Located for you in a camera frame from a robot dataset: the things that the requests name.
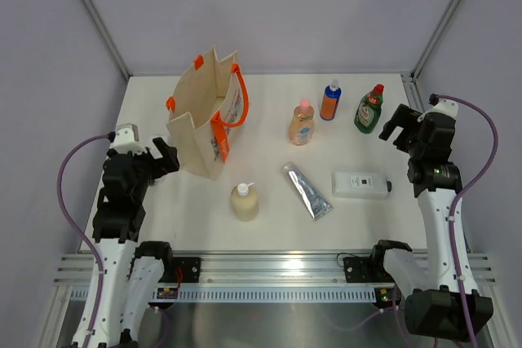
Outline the green dish soap bottle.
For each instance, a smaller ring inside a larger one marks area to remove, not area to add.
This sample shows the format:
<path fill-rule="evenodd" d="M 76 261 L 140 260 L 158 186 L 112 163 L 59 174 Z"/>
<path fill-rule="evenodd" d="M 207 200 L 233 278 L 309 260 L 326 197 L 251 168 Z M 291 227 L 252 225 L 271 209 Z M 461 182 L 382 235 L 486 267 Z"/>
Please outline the green dish soap bottle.
<path fill-rule="evenodd" d="M 354 117 L 354 124 L 360 132 L 370 134 L 374 131 L 382 113 L 383 92 L 384 85 L 377 84 L 361 99 Z"/>

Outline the canvas bag orange handles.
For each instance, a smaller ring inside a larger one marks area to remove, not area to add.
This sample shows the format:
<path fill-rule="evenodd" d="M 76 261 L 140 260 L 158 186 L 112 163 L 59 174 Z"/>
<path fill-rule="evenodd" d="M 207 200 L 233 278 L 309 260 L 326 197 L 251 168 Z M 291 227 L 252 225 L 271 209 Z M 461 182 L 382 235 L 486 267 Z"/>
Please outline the canvas bag orange handles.
<path fill-rule="evenodd" d="M 166 128 L 183 170 L 216 180 L 250 110 L 238 53 L 211 48 L 182 74 L 166 101 Z"/>

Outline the orange blue spray bottle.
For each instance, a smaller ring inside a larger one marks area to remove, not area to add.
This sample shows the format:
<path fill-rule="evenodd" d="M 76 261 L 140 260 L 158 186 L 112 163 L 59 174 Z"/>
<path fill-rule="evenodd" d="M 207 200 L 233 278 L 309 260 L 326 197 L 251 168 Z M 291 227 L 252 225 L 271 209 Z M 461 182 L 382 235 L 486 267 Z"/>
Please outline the orange blue spray bottle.
<path fill-rule="evenodd" d="M 338 80 L 333 79 L 325 88 L 321 102 L 320 117 L 323 120 L 331 121 L 334 119 L 341 94 L 342 90 L 339 86 Z"/>

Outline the cream pump bottle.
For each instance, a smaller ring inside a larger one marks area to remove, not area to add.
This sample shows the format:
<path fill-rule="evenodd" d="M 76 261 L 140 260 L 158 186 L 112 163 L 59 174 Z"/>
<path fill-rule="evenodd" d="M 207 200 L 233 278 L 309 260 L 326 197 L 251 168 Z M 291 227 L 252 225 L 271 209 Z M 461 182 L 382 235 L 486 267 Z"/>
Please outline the cream pump bottle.
<path fill-rule="evenodd" d="M 259 213 L 259 195 L 254 183 L 239 183 L 231 193 L 231 206 L 237 219 L 249 222 Z"/>

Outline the white rectangular lotion bottle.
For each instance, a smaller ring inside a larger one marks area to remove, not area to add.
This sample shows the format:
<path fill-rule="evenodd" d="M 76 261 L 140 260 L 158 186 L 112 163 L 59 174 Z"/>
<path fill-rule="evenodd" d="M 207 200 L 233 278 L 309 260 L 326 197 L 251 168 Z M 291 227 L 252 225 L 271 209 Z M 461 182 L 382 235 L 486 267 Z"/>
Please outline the white rectangular lotion bottle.
<path fill-rule="evenodd" d="M 335 171 L 332 173 L 334 197 L 381 200 L 392 191 L 392 182 L 382 174 Z"/>

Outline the peach baby shampoo bottle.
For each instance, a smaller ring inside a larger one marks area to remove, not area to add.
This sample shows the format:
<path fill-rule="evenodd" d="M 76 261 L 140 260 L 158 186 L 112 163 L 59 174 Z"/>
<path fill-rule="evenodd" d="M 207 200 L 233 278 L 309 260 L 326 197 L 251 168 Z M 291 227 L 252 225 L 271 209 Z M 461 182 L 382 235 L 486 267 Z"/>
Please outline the peach baby shampoo bottle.
<path fill-rule="evenodd" d="M 288 129 L 288 137 L 291 143 L 297 146 L 307 144 L 315 129 L 314 108 L 309 99 L 302 99 L 294 108 L 293 117 Z"/>

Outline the silver tube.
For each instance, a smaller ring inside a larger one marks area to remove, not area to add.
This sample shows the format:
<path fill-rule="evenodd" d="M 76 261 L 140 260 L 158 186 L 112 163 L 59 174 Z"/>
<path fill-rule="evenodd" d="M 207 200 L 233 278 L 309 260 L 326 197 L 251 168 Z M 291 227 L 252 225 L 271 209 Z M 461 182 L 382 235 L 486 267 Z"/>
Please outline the silver tube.
<path fill-rule="evenodd" d="M 332 204 L 323 197 L 293 162 L 285 163 L 281 171 L 303 202 L 313 221 L 317 221 L 333 210 Z"/>

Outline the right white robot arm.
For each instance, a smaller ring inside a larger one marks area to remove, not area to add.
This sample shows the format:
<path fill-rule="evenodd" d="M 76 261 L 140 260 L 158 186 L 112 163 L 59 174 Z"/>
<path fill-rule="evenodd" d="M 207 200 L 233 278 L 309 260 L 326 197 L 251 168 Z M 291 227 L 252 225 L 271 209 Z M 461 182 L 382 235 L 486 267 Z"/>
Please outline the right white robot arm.
<path fill-rule="evenodd" d="M 465 191 L 450 161 L 458 105 L 441 99 L 420 113 L 401 104 L 380 139 L 401 132 L 394 146 L 409 155 L 408 180 L 420 208 L 428 255 L 424 271 L 405 243 L 380 240 L 369 260 L 378 280 L 393 278 L 395 296 L 405 300 L 405 327 L 412 335 L 477 343 L 476 334 L 493 316 L 493 302 L 480 295 L 471 272 L 462 228 Z"/>

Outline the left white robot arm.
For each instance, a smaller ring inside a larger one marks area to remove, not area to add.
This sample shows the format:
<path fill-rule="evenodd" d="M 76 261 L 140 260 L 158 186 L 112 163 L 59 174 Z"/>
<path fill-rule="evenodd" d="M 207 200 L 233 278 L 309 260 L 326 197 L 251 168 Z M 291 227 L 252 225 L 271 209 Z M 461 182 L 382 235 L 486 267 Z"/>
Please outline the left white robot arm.
<path fill-rule="evenodd" d="M 95 261 L 73 347 L 136 347 L 155 285 L 174 275 L 169 243 L 139 242 L 149 186 L 179 170 L 176 148 L 161 137 L 153 144 L 159 157 L 148 148 L 107 152 L 89 243 Z"/>

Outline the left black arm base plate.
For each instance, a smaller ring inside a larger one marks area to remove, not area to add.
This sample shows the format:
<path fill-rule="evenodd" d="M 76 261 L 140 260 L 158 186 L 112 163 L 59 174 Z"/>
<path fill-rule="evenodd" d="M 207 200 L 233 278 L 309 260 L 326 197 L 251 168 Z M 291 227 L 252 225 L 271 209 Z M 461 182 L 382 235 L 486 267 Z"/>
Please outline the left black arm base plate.
<path fill-rule="evenodd" d="M 160 283 L 195 284 L 199 282 L 201 274 L 201 259 L 199 257 L 174 257 L 165 264 L 165 270 Z"/>

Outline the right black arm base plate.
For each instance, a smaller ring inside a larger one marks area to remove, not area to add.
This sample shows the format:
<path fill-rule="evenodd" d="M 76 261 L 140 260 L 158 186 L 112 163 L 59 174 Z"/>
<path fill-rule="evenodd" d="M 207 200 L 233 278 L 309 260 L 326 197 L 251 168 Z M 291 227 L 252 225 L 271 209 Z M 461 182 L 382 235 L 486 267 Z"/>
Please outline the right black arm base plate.
<path fill-rule="evenodd" d="M 370 258 L 345 257 L 343 271 L 347 283 L 393 283 L 394 279 Z"/>

